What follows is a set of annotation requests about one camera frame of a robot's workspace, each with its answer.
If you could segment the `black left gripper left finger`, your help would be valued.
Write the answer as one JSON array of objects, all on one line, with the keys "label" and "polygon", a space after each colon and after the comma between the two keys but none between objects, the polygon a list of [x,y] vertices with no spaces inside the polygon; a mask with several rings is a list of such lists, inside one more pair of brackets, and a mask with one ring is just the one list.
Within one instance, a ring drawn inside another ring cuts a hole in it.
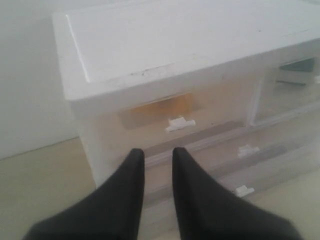
[{"label": "black left gripper left finger", "polygon": [[34,224],[25,240],[136,240],[145,187],[145,155],[132,149],[94,192]]}]

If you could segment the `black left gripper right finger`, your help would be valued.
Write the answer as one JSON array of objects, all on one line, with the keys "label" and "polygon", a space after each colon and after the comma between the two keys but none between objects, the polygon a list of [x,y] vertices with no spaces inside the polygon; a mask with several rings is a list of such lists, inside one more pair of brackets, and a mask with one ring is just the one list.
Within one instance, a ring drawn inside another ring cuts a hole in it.
[{"label": "black left gripper right finger", "polygon": [[183,147],[172,151],[173,197],[182,240],[301,240],[287,219],[215,181]]}]

